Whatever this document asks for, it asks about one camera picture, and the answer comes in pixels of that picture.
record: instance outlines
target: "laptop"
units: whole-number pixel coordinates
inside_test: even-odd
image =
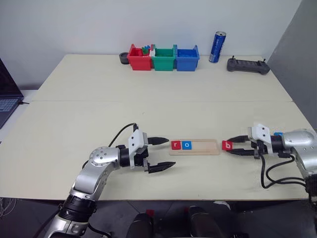
[[[0,59],[0,128],[23,100],[23,95]]]

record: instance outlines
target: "laptop screen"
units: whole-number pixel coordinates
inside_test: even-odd
[[[15,84],[10,73],[4,66],[2,60],[0,59],[0,96],[12,97],[21,96],[23,97],[18,86]]]

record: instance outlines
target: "gray wall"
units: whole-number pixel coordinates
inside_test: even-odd
[[[302,1],[268,64],[317,128],[317,0]]]
[[[301,0],[0,0],[0,57],[17,84],[38,88],[64,54],[117,54],[131,43],[269,58]]]

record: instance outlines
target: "green bin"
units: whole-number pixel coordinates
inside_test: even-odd
[[[176,45],[172,49],[159,49],[152,45],[152,61],[156,71],[173,71],[176,58]]]

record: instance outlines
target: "blue bin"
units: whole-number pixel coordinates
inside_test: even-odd
[[[199,60],[198,47],[190,49],[178,49],[176,46],[175,65],[177,71],[195,71]]]

